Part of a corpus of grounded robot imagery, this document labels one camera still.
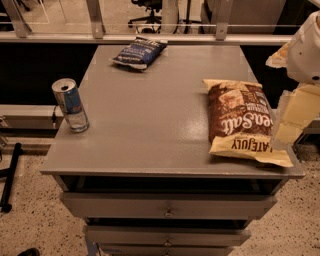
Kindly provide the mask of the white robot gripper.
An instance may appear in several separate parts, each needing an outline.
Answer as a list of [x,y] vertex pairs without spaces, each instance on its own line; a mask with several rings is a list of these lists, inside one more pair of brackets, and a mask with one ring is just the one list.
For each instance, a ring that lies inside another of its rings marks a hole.
[[266,65],[286,68],[289,78],[300,84],[284,90],[276,109],[271,145],[275,150],[293,145],[320,113],[320,11],[313,12],[292,37],[268,57]]

